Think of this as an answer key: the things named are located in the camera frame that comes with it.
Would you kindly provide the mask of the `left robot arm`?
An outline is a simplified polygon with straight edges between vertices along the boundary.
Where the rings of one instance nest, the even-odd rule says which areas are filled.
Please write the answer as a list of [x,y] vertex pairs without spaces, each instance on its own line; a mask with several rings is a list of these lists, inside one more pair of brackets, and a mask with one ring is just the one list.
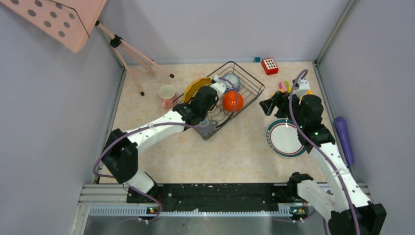
[[138,156],[157,142],[185,131],[188,128],[207,130],[200,126],[219,98],[235,85],[225,77],[201,78],[192,82],[182,95],[181,103],[160,118],[129,131],[113,130],[104,146],[99,161],[109,170],[110,178],[138,190],[144,202],[152,202],[157,196],[154,180],[138,167]]

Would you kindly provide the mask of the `grey mug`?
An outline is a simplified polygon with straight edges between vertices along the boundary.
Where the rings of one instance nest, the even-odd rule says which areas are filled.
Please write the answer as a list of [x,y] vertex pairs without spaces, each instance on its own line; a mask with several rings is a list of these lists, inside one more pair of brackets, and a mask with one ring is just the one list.
[[204,138],[207,137],[208,135],[213,133],[213,131],[216,129],[217,123],[218,121],[216,120],[208,120],[208,119],[202,120],[199,123],[199,126],[202,127],[202,129],[198,130],[199,134]]

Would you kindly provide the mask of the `yellow polka dot plate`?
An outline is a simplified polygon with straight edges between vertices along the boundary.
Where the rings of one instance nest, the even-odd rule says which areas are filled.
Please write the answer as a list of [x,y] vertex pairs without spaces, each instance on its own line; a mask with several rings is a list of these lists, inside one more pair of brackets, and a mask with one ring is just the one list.
[[209,77],[198,78],[191,82],[184,91],[183,103],[189,102],[201,87],[210,84],[212,84],[212,79]]

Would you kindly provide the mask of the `blue red patterned bowl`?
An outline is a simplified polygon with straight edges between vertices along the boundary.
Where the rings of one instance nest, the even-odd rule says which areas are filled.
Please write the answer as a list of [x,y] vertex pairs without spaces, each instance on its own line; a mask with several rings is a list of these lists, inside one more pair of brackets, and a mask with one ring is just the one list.
[[225,85],[226,85],[226,90],[225,92],[230,92],[233,91],[233,86],[232,84],[235,86],[235,88],[237,90],[240,90],[240,86],[241,86],[241,80],[240,78],[234,74],[234,73],[227,73],[223,76],[223,78],[225,79]]

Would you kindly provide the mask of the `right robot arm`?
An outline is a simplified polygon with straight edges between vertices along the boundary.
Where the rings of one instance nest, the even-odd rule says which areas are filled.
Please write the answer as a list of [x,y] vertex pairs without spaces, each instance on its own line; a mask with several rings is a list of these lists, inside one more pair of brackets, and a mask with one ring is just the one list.
[[324,232],[331,235],[378,235],[386,209],[362,191],[344,163],[332,133],[322,123],[322,99],[310,94],[305,78],[293,81],[290,92],[276,91],[259,104],[265,115],[274,108],[277,118],[293,124],[299,142],[323,173],[329,189],[322,189],[308,174],[295,172],[289,178],[287,196],[294,202],[309,202],[324,220]]

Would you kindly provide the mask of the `orange bowl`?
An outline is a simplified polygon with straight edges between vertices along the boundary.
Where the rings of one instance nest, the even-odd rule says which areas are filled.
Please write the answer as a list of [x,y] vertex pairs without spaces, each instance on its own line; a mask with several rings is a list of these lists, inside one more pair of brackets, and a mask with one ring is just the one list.
[[234,108],[236,108],[235,111],[237,112],[243,108],[244,99],[239,92],[230,91],[223,96],[222,105],[228,112],[234,111]]

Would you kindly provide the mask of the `white plate green rim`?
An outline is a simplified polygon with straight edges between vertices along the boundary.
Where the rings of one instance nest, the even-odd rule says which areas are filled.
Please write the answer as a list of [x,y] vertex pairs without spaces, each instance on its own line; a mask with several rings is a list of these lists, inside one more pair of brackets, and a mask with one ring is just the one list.
[[299,157],[306,152],[298,139],[296,126],[288,119],[277,119],[266,131],[266,140],[273,152],[285,158]]

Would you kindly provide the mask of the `black wire dish rack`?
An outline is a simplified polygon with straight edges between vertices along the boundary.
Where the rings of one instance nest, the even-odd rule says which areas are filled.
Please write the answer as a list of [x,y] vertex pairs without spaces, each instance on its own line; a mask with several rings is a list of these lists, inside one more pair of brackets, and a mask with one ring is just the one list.
[[249,107],[264,91],[264,84],[234,61],[192,82],[175,99],[175,110],[184,114],[196,132],[210,139]]

